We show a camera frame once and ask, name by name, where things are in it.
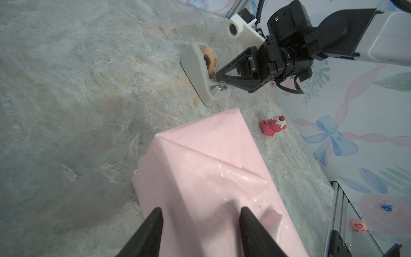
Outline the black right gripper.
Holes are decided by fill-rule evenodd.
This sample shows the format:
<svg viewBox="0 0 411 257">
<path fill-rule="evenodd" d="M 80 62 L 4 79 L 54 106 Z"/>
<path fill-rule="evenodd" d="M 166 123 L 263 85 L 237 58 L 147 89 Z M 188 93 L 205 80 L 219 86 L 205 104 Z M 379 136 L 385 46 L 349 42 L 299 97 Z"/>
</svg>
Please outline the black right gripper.
<svg viewBox="0 0 411 257">
<path fill-rule="evenodd" d="M 312 64 L 313 58 L 306 48 L 297 45 L 281 47 L 275 36 L 268 35 L 259 49 L 249 47 L 244 50 L 221 68 L 216 73 L 216 78 L 225 84 L 254 93 L 271 81 L 281 83 L 292 76 L 301 82 L 310 79 L 313 74 Z"/>
</svg>

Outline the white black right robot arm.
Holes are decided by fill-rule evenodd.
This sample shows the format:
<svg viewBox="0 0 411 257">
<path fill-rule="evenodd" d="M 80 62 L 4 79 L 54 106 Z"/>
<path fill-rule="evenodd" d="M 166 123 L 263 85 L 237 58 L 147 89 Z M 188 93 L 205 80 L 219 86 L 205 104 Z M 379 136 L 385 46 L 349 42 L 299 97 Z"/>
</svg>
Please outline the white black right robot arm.
<svg viewBox="0 0 411 257">
<path fill-rule="evenodd" d="M 216 74 L 219 82 L 249 93 L 273 81 L 280 87 L 294 80 L 291 94 L 302 94 L 300 83 L 311 78 L 313 61 L 329 57 L 409 66 L 411 63 L 411 4 L 394 1 L 393 11 L 347 9 L 327 16 L 313 26 L 299 1 L 275 12 L 261 27 L 264 7 L 256 14 L 241 10 L 230 19 L 229 34 L 244 51 Z"/>
</svg>

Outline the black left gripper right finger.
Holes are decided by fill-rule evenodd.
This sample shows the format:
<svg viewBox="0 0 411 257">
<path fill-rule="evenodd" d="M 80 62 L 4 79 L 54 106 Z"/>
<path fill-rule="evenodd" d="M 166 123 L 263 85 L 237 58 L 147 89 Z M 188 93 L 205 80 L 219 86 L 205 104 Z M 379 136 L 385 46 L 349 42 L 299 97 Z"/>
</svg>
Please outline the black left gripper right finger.
<svg viewBox="0 0 411 257">
<path fill-rule="evenodd" d="M 245 257 L 287 257 L 248 207 L 242 207 L 239 227 Z"/>
</svg>

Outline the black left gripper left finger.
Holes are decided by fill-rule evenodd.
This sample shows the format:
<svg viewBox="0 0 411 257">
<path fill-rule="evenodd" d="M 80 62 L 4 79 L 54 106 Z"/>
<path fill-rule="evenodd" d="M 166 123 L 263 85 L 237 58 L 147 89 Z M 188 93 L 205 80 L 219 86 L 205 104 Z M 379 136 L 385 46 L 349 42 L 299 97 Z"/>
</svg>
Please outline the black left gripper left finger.
<svg viewBox="0 0 411 257">
<path fill-rule="evenodd" d="M 159 257 L 164 218 L 155 207 L 116 257 Z"/>
</svg>

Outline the purple pink wrapping paper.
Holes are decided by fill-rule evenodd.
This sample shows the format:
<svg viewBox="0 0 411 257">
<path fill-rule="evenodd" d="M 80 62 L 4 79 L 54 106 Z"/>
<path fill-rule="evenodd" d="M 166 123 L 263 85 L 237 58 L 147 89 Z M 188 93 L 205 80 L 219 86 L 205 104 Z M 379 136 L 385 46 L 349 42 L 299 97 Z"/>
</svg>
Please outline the purple pink wrapping paper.
<svg viewBox="0 0 411 257">
<path fill-rule="evenodd" d="M 162 257 L 241 257 L 248 207 L 289 257 L 307 252 L 238 108 L 155 135 L 132 177 L 140 208 L 162 209 Z"/>
</svg>

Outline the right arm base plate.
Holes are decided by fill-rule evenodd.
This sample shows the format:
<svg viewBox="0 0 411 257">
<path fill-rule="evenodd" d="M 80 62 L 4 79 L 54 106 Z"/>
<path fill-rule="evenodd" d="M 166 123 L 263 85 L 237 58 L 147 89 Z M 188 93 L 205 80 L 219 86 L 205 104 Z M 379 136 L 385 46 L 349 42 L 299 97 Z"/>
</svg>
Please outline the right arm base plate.
<svg viewBox="0 0 411 257">
<path fill-rule="evenodd" d="M 336 230 L 331 231 L 329 248 L 326 257 L 352 257 L 348 245 L 342 239 L 340 233 Z"/>
</svg>

